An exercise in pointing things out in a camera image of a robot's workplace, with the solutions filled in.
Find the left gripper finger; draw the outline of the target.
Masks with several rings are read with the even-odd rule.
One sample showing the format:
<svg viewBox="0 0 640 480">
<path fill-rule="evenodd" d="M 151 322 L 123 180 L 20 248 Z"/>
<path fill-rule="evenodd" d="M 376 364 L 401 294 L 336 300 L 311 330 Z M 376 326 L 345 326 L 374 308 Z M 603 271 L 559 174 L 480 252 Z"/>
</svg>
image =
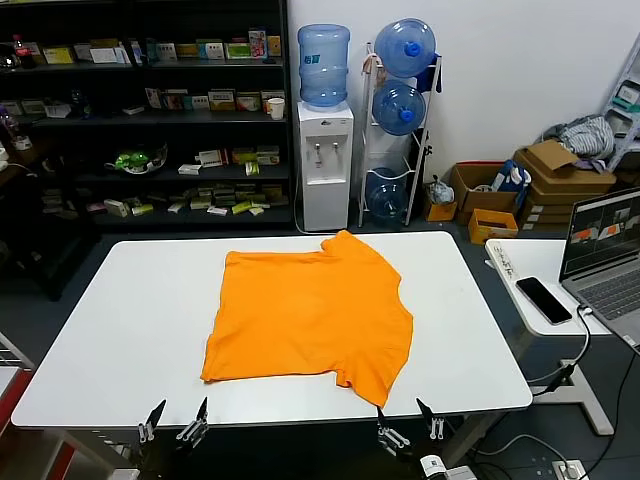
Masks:
<svg viewBox="0 0 640 480">
<path fill-rule="evenodd" d="M 140 443 L 149 443 L 155 438 L 155 430 L 166 405 L 163 399 L 148 415 L 145 422 L 138 424 L 138 436 Z"/>
<path fill-rule="evenodd" d="M 208 399 L 204 398 L 195 419 L 176 435 L 177 441 L 201 441 L 204 438 L 208 431 L 207 403 Z"/>
</svg>

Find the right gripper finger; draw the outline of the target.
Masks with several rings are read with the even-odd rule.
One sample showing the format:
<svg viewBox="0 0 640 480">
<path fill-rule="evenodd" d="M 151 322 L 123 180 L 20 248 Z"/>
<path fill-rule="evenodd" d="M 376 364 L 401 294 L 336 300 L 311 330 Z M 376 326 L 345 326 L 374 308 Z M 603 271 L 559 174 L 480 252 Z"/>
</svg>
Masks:
<svg viewBox="0 0 640 480">
<path fill-rule="evenodd" d="M 380 445 L 391 455 L 406 455 L 411 453 L 410 441 L 389 426 L 380 407 L 377 411 L 377 439 Z"/>
<path fill-rule="evenodd" d="M 444 438 L 444 418 L 438 417 L 432 409 L 427 406 L 421 399 L 417 398 L 416 403 L 420 409 L 427 426 L 430 439 Z"/>
</svg>

